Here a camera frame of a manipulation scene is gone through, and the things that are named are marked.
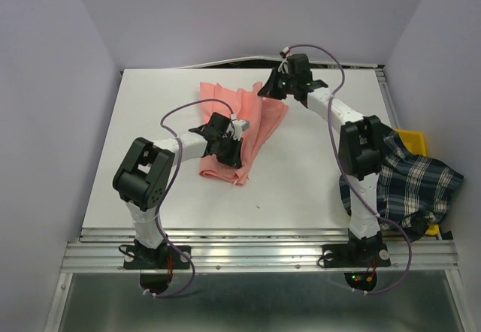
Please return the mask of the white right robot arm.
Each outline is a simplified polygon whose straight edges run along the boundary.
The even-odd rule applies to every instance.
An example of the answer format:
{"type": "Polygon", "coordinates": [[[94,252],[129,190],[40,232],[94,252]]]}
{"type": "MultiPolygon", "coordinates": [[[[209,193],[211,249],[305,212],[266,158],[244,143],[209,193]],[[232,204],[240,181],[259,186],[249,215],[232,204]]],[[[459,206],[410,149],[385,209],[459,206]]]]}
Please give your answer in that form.
{"type": "Polygon", "coordinates": [[[322,245],[324,268],[388,267],[389,252],[377,212],[377,180],[383,161],[382,123],[336,98],[322,80],[314,80],[304,54],[285,53],[259,96],[283,100],[293,96],[328,123],[334,156],[350,189],[350,222],[345,243],[322,245]]]}

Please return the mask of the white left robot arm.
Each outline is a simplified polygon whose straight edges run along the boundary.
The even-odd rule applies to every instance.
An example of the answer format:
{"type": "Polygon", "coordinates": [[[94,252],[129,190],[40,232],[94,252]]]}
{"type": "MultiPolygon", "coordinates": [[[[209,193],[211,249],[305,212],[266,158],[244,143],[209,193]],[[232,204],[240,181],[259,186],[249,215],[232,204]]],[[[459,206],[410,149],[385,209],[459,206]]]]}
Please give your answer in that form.
{"type": "Polygon", "coordinates": [[[174,175],[185,161],[213,155],[239,169],[244,133],[250,123],[234,114],[213,113],[207,123],[159,142],[136,138],[113,178],[113,189],[126,203],[135,228],[131,246],[120,249],[127,263],[159,268],[167,264],[168,244],[159,223],[159,208],[174,175]]]}

